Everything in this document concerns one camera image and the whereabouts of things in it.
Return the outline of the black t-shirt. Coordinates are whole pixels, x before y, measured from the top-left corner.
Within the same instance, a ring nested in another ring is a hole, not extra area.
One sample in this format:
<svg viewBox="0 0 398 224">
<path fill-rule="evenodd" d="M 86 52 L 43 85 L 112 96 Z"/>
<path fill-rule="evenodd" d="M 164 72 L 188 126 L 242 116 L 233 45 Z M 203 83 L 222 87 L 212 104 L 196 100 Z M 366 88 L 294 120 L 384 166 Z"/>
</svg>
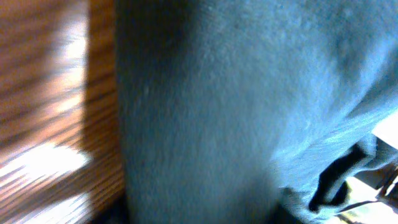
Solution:
<svg viewBox="0 0 398 224">
<path fill-rule="evenodd" d="M 116 1 L 133 223 L 323 223 L 397 151 L 396 1 Z"/>
</svg>

